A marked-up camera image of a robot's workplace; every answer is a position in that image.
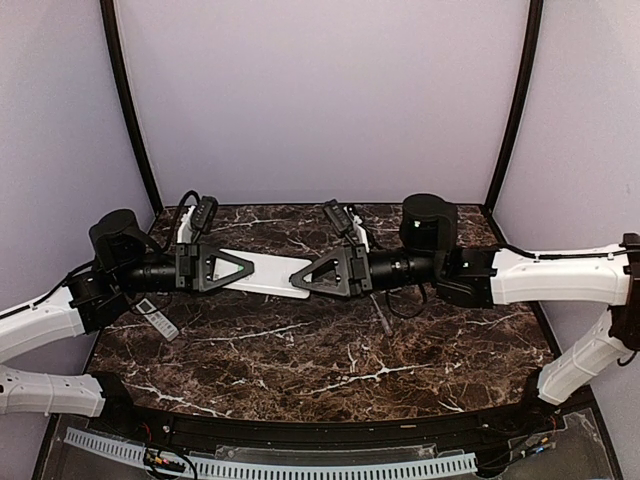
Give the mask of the white remote green buttons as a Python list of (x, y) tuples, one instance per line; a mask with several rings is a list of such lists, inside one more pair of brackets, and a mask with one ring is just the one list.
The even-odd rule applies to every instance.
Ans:
[(310, 296), (308, 290), (293, 286), (290, 276), (309, 266), (311, 260), (232, 249), (222, 249), (222, 252), (254, 264), (251, 275), (225, 285), (225, 289), (294, 299), (307, 299)]

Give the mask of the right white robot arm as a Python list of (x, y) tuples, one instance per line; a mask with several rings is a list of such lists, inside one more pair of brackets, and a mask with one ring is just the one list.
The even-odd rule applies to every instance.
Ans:
[(610, 364), (625, 365), (638, 353), (639, 236), (626, 233), (620, 243), (591, 250), (462, 248), (457, 222), (455, 204), (413, 194), (402, 203), (401, 248), (369, 251), (363, 243), (349, 243), (293, 273), (290, 282), (341, 298), (430, 284), (438, 298), (464, 308), (544, 301), (606, 305), (581, 339), (533, 375), (528, 397), (511, 410), (511, 426), (530, 434), (547, 420), (549, 405), (564, 403)]

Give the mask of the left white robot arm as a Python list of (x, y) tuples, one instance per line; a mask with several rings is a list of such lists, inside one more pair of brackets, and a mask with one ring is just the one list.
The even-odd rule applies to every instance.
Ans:
[[(131, 310), (137, 293), (205, 293), (254, 272), (253, 262), (209, 245), (181, 243), (174, 255), (166, 254), (129, 209), (105, 215), (89, 237), (93, 260), (41, 298), (2, 313), (2, 362), (104, 329)], [(112, 373), (65, 376), (2, 365), (1, 411), (102, 417), (120, 436), (134, 435), (141, 427), (140, 412)]]

